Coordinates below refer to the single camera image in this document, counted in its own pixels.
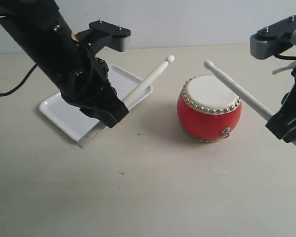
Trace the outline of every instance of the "drumstick tip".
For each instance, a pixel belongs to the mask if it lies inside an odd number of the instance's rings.
[[[211,61],[209,61],[209,60],[204,61],[204,67],[205,67],[206,69],[210,70],[210,68],[211,68],[212,66],[214,66],[214,64],[213,64]]]
[[[173,55],[169,55],[165,61],[167,61],[169,64],[173,63],[175,60],[175,57]]]

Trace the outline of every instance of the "metal ring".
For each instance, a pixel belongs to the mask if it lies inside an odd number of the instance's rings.
[[[227,137],[230,136],[230,127],[227,127],[225,128],[223,131],[222,131],[222,136],[221,136],[221,139],[225,139]]]

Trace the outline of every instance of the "drumhead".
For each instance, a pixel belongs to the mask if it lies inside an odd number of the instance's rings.
[[[185,101],[195,109],[223,114],[239,106],[240,98],[214,75],[197,76],[186,82]]]

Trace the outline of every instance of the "white wall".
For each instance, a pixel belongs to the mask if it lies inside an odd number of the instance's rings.
[[[296,0],[56,2],[75,32],[102,19],[130,29],[132,48],[244,43],[264,25],[296,14]],[[0,26],[0,53],[10,52],[22,50]]]

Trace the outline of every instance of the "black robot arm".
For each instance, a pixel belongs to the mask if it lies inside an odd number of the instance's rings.
[[[296,60],[296,56],[281,53],[296,46],[296,15],[259,30],[250,37],[251,55],[264,60],[274,56],[283,60]],[[294,86],[281,102],[280,110],[267,122],[266,127],[286,143],[296,140],[296,68],[291,75]]]
[[[96,54],[105,46],[125,51],[130,30],[96,21],[74,34],[54,0],[0,0],[0,24],[68,104],[108,127],[129,113],[108,80],[106,62]]]

